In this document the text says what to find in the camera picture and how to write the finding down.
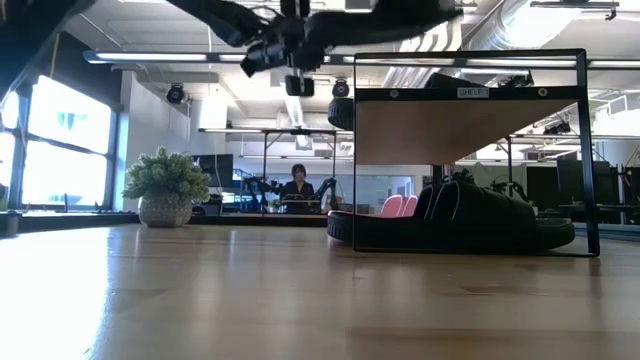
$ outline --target person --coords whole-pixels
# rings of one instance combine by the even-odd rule
[[[302,164],[295,164],[291,168],[291,176],[293,177],[293,181],[289,181],[284,186],[284,191],[282,192],[282,198],[287,195],[300,195],[304,199],[308,199],[315,194],[313,190],[313,185],[306,182],[307,178],[307,169],[305,169]],[[290,203],[284,204],[287,206],[288,213],[305,213],[308,212],[309,204],[308,203]]]

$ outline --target white plant pot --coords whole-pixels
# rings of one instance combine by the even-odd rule
[[[140,199],[138,213],[140,222],[148,227],[179,227],[191,219],[191,201],[175,198]]]

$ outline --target black metal frame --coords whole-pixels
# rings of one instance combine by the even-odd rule
[[[354,79],[357,79],[357,67],[359,60],[381,60],[381,59],[450,59],[448,65],[429,65],[426,63],[422,67],[451,67],[451,68],[476,68],[486,66],[468,65],[470,59],[504,59],[504,58],[545,58],[563,57],[575,59],[575,66],[562,67],[561,70],[576,71],[576,86],[561,87],[532,87],[532,88],[489,88],[488,98],[465,98],[466,101],[495,101],[495,100],[532,100],[541,101],[544,99],[569,99],[578,103],[578,116],[580,124],[580,144],[582,151],[582,170],[584,177],[585,191],[585,207],[587,213],[587,241],[588,253],[559,253],[547,252],[535,255],[543,256],[570,256],[570,257],[597,257],[600,255],[600,236],[598,232],[597,207],[595,202],[594,189],[594,171],[593,171],[593,149],[591,147],[591,123],[589,118],[589,99],[588,99],[588,83],[587,83],[587,54],[584,49],[565,49],[565,50],[517,50],[517,51],[459,51],[459,52],[426,52],[426,53],[364,53],[356,54],[353,63]],[[492,65],[493,68],[502,68],[501,65]],[[548,70],[558,70],[557,66],[542,66]],[[357,104],[362,101],[437,101],[449,100],[455,101],[458,98],[458,89],[368,89],[358,88],[357,82],[354,80],[354,122],[357,122]],[[358,136],[354,134],[354,143],[357,142]],[[507,146],[509,147],[509,183],[513,182],[512,159],[511,159],[511,138],[507,137]],[[354,154],[354,179],[357,179],[357,152]],[[434,167],[434,181],[436,181],[435,173],[440,172],[439,166]],[[354,180],[353,196],[357,198],[357,181]],[[509,187],[509,193],[512,194],[512,187]],[[421,253],[443,253],[442,250],[424,250],[424,249],[371,249],[360,248],[358,246],[356,211],[353,212],[353,249],[355,251],[387,251],[387,252],[421,252]]]

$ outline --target window frame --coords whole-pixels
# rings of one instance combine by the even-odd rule
[[[13,134],[15,138],[15,145],[13,151],[13,164],[11,173],[11,183],[9,185],[9,208],[10,209],[30,209],[30,210],[55,210],[65,211],[64,205],[47,205],[47,204],[24,204],[22,203],[22,190],[24,185],[24,171],[27,158],[27,150],[29,142],[44,142],[51,146],[58,148],[79,152],[83,154],[98,155],[104,157],[107,163],[105,189],[102,199],[102,205],[96,208],[92,205],[74,205],[74,211],[96,211],[96,210],[113,210],[113,195],[114,195],[114,183],[115,183],[115,163],[116,163],[116,149],[117,149],[117,133],[120,123],[121,107],[114,107],[112,104],[105,104],[111,109],[111,118],[109,124],[109,143],[108,149],[105,154],[96,152],[82,146],[65,143],[62,141],[49,139],[42,136],[37,136],[28,132],[29,119],[31,113],[33,85],[23,83],[21,87],[16,90],[20,98],[20,118],[17,126],[13,129],[6,128],[4,132]]]

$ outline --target window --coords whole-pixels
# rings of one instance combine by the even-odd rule
[[[45,76],[33,87],[29,133],[106,154],[111,109]]]
[[[15,138],[9,133],[0,133],[0,184],[11,183],[11,166],[13,164],[13,146]]]
[[[65,197],[70,208],[103,205],[111,121],[107,105],[41,76],[31,98],[22,205],[63,206]]]
[[[102,205],[107,160],[43,142],[31,141],[22,188],[23,204]]]
[[[13,129],[18,125],[18,117],[20,115],[20,97],[15,92],[9,93],[7,100],[2,108],[2,124],[9,129]]]

